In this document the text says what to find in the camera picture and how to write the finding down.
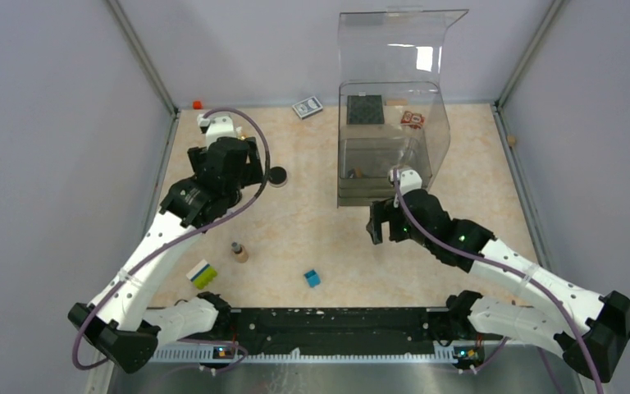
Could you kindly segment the black round compact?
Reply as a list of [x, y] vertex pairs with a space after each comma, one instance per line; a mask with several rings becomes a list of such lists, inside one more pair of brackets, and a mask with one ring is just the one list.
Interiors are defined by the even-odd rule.
[[288, 172], [284, 167], [271, 167], [269, 171], [268, 183], [270, 186], [280, 188], [288, 181]]

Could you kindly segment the foundation bottle black cap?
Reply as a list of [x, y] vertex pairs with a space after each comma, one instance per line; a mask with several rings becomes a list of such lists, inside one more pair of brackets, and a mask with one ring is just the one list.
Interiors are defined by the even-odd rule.
[[238, 263], [246, 263], [249, 259], [249, 253], [245, 249], [245, 247], [239, 242], [231, 243], [231, 252], [236, 262]]

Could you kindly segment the clear acrylic makeup organizer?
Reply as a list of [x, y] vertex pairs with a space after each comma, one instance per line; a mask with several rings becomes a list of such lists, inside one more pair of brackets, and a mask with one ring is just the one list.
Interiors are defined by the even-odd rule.
[[[450, 146], [450, 122], [441, 93], [441, 60], [447, 31], [465, 9], [342, 12], [339, 16], [340, 66], [336, 203], [367, 206], [395, 192], [390, 172], [410, 168], [429, 188]], [[349, 95], [381, 95], [385, 123], [348, 125]], [[386, 106], [407, 99], [406, 106]], [[404, 111], [425, 117], [421, 129], [400, 124]], [[358, 167], [363, 178], [347, 179]]]

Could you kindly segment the blue toy brick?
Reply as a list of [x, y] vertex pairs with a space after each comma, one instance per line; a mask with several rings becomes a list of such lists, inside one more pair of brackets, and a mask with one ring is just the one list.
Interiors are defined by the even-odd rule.
[[319, 277], [319, 274], [315, 270], [310, 270], [306, 272], [304, 274], [304, 279], [308, 283], [308, 286], [310, 288], [317, 287], [322, 283], [321, 278]]

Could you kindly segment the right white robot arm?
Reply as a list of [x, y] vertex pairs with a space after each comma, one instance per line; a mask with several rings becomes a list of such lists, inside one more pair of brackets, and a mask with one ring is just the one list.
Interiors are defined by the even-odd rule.
[[586, 378], [597, 370], [608, 383], [630, 340], [630, 299], [619, 291], [601, 295], [556, 276], [511, 250], [494, 233], [468, 219], [452, 218], [437, 197], [416, 189], [371, 203], [366, 229], [372, 242], [415, 241], [441, 263], [484, 278], [513, 293], [524, 306], [507, 305], [464, 291], [451, 296], [450, 331], [512, 337], [560, 356]]

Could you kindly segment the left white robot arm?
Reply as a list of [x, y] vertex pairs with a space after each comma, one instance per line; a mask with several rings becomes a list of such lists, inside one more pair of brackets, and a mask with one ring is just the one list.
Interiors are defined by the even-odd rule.
[[71, 362], [80, 371], [113, 362], [135, 373], [159, 347], [197, 333], [216, 340], [229, 332], [228, 314], [202, 296], [149, 307], [188, 248], [249, 209], [267, 186], [270, 147], [252, 117], [237, 108], [214, 108], [198, 124], [205, 145], [188, 152], [192, 175], [170, 187], [141, 242], [105, 289], [74, 304], [67, 315], [77, 330]]

